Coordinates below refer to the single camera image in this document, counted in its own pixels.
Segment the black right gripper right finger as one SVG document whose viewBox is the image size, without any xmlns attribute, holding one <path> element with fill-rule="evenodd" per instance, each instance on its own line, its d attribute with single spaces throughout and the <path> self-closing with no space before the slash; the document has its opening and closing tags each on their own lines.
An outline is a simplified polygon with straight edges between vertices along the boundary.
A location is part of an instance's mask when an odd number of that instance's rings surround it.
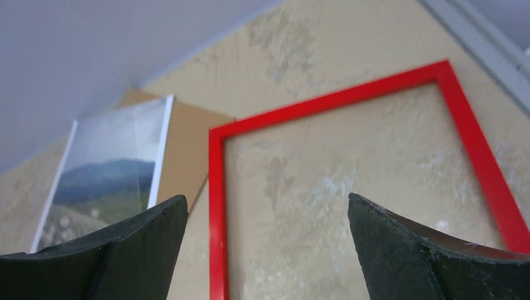
<svg viewBox="0 0 530 300">
<path fill-rule="evenodd" d="M 347 215 L 371 299 L 528 299 L 529 256 L 465 241 L 355 193 Z"/>
</svg>

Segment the brown cardboard backing board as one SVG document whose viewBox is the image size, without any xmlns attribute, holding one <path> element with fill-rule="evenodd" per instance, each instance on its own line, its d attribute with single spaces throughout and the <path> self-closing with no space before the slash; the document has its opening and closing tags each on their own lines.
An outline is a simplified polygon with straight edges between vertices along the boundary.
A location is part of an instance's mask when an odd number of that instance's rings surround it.
<svg viewBox="0 0 530 300">
<path fill-rule="evenodd" d="M 174 101 L 155 203 L 182 194 L 190 213 L 208 179 L 209 130 L 234 118 Z"/>
</svg>

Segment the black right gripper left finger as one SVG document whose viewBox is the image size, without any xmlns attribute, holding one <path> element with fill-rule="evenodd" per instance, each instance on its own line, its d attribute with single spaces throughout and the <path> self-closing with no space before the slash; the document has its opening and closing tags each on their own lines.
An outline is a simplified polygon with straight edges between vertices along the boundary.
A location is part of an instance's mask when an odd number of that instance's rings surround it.
<svg viewBox="0 0 530 300">
<path fill-rule="evenodd" d="M 166 299 L 188 220 L 183 195 L 38 252 L 1 256 L 2 299 Z"/>
</svg>

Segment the aluminium rail right side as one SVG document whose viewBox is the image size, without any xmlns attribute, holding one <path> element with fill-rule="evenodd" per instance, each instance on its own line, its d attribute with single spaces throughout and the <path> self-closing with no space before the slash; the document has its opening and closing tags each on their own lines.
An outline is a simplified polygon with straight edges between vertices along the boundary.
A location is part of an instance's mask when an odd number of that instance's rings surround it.
<svg viewBox="0 0 530 300">
<path fill-rule="evenodd" d="M 420 1 L 529 115 L 529 56 L 469 1 Z"/>
</svg>

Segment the red wooden picture frame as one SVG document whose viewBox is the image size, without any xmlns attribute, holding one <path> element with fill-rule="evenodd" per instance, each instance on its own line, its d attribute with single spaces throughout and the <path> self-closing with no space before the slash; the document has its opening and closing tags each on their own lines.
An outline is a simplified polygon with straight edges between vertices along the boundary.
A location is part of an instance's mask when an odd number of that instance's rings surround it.
<svg viewBox="0 0 530 300">
<path fill-rule="evenodd" d="M 423 84 L 437 83 L 506 247 L 529 253 L 529 230 L 449 61 L 439 61 L 240 119 L 209 132 L 210 298 L 229 299 L 225 140 Z"/>
</svg>

